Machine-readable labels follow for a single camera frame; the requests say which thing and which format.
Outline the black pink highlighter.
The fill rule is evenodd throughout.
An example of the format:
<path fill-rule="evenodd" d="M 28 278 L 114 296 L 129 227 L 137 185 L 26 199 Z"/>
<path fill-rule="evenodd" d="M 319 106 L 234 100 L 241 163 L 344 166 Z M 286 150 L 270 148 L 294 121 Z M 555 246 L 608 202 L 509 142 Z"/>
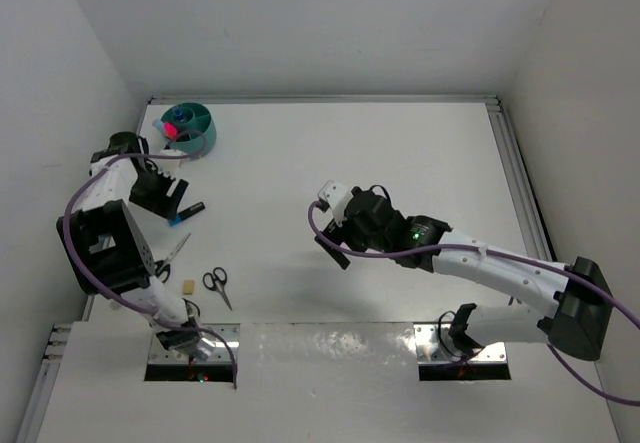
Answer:
<path fill-rule="evenodd" d="M 178 138 L 180 131 L 170 122 L 163 123 L 164 135 L 168 140 L 175 141 Z"/>

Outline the blue translucent highlighter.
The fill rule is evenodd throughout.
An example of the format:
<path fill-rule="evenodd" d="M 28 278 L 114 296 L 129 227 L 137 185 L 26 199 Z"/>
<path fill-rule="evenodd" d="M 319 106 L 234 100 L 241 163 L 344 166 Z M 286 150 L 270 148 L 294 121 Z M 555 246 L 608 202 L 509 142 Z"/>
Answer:
<path fill-rule="evenodd" d="M 160 120 L 156 120 L 152 123 L 152 126 L 158 130 L 159 132 L 163 132 L 164 131 L 164 123 Z"/>

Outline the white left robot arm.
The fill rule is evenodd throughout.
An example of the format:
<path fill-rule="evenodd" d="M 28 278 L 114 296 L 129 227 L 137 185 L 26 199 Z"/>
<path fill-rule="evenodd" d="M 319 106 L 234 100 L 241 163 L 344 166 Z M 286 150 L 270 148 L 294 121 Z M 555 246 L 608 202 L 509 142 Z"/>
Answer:
<path fill-rule="evenodd" d="M 143 316 L 161 346 L 195 358 L 202 339 L 194 305 L 165 285 L 158 261 L 131 214 L 136 205 L 165 220 L 178 214 L 186 181 L 151 162 L 146 140 L 119 132 L 93 154 L 90 179 L 72 197 L 56 229 L 81 289 Z"/>

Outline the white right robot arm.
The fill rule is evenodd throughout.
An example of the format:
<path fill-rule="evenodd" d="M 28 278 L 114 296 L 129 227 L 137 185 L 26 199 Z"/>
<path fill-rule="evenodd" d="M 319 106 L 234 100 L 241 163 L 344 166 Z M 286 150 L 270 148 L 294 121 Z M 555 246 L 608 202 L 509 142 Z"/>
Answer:
<path fill-rule="evenodd" d="M 496 342 L 542 343 L 583 361 L 600 358 L 613 306 L 599 266 L 544 262 L 488 245 L 425 215 L 404 216 L 387 192 L 330 181 L 312 210 L 331 220 L 316 242 L 341 267 L 350 257 L 452 276 L 512 298 L 504 307 L 461 305 L 439 335 L 444 352 L 469 360 Z"/>

